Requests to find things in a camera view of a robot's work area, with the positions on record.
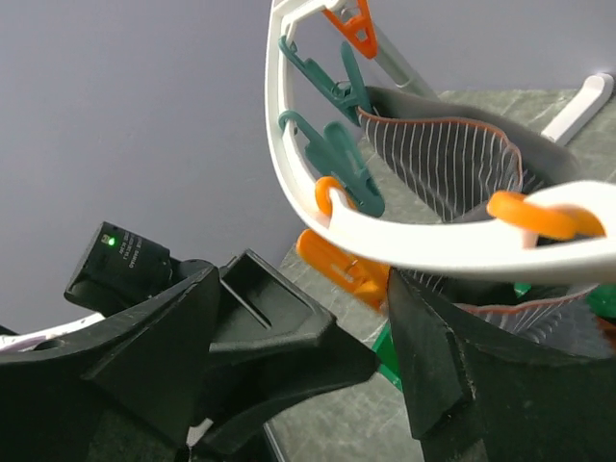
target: black electronic device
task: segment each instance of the black electronic device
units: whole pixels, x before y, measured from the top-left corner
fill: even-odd
[[[64,297],[110,316],[168,289],[172,275],[168,248],[105,221],[94,232]]]

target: white plastic frame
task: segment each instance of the white plastic frame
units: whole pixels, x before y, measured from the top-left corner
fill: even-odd
[[[614,78],[611,75],[602,72],[591,75],[541,135],[564,146],[607,103],[613,91]]]
[[[605,238],[534,247],[536,236],[500,220],[420,225],[364,216],[343,194],[332,190],[332,217],[317,208],[316,180],[303,161],[289,125],[278,116],[294,107],[293,73],[278,48],[281,36],[293,40],[297,23],[344,1],[273,0],[266,54],[265,106],[269,150],[280,186],[297,215],[334,245],[389,265],[485,280],[528,283],[616,282],[616,187],[579,181],[536,192],[527,201],[542,206],[577,206],[603,224]]]
[[[63,335],[76,332],[86,327],[90,327],[97,322],[103,321],[103,315],[96,313],[81,318],[77,321],[72,321],[67,324],[57,325],[48,329],[32,332],[24,335],[0,335],[0,353],[11,353],[28,350],[36,347],[47,340],[62,337]]]

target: teal clothespin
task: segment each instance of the teal clothespin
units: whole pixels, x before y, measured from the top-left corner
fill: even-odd
[[[289,120],[308,139],[304,149],[308,162],[321,175],[333,176],[340,181],[357,210],[377,218],[383,215],[383,196],[346,127],[341,122],[331,122],[325,126],[322,137],[295,111],[285,111],[280,115],[280,128],[284,130]]]
[[[288,44],[286,36],[282,36],[278,40],[278,47],[282,54],[304,74],[310,83],[355,125],[359,126],[359,118],[356,112],[358,106],[368,113],[372,112],[364,79],[357,60],[355,60],[353,50],[347,42],[344,41],[341,47],[343,64],[348,78],[346,85],[334,82],[314,60],[309,58],[303,61],[297,55],[297,45],[294,42]]]

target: green plastic object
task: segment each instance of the green plastic object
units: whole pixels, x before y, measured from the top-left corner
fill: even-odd
[[[368,113],[372,112],[364,79],[355,60],[353,50],[347,42],[343,42],[341,47],[343,64],[348,78],[348,83],[344,84],[334,82],[316,61],[310,58],[303,61],[297,55],[295,42],[287,43],[287,36],[282,36],[278,40],[278,48],[319,93],[327,98],[353,124],[359,127],[358,106]]]
[[[616,319],[616,286],[599,286],[586,301],[597,316]]]
[[[398,358],[394,351],[394,342],[392,341],[389,323],[385,324],[381,333],[378,334],[378,338],[376,342],[374,342],[372,350],[376,353],[378,359],[381,360],[381,366],[378,371],[381,372],[381,375],[387,378],[387,380],[392,382],[392,385],[402,391],[402,381],[399,378],[400,369],[398,366]]]
[[[518,295],[525,294],[528,289],[530,289],[529,284],[516,284],[515,286]],[[595,315],[616,320],[616,286],[599,286],[588,295],[586,301]],[[381,360],[379,372],[392,382],[396,388],[402,391],[398,358],[394,350],[394,342],[392,341],[389,324],[385,324],[372,349]]]
[[[321,175],[334,176],[340,181],[362,214],[376,218],[382,216],[385,200],[345,125],[331,122],[325,126],[321,136],[303,116],[292,110],[280,115],[280,128],[284,130],[289,120],[308,140],[304,148],[308,162]]]

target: black plastic bracket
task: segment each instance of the black plastic bracket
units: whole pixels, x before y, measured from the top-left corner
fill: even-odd
[[[525,341],[392,271],[392,338],[425,462],[612,461],[616,359]]]
[[[2,458],[174,460],[199,396],[218,296],[210,266],[46,349],[0,355]]]
[[[262,424],[315,395],[368,380],[378,359],[334,316],[248,250],[222,272],[217,332],[196,421],[198,445],[238,451]]]

